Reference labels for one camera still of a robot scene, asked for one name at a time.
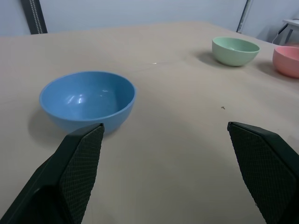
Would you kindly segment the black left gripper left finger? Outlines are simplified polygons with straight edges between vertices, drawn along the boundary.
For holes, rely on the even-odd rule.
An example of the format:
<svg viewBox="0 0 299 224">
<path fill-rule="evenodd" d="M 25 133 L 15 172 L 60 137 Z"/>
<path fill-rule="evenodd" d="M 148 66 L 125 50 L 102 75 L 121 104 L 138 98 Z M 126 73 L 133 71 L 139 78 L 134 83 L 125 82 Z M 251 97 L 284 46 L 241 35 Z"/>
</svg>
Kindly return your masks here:
<svg viewBox="0 0 299 224">
<path fill-rule="evenodd" d="M 97 175 L 103 124 L 65 136 L 39 166 L 0 222 L 2 224 L 79 224 Z"/>
</svg>

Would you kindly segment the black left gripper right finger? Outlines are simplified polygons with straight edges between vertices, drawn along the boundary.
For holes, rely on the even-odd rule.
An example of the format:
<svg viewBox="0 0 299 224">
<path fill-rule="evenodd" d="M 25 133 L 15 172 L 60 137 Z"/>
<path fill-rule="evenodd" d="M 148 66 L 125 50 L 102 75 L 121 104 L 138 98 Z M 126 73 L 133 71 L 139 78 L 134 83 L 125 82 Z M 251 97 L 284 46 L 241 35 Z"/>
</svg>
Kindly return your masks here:
<svg viewBox="0 0 299 224">
<path fill-rule="evenodd" d="M 276 133 L 227 126 L 243 181 L 268 224 L 299 222 L 299 155 Z"/>
</svg>

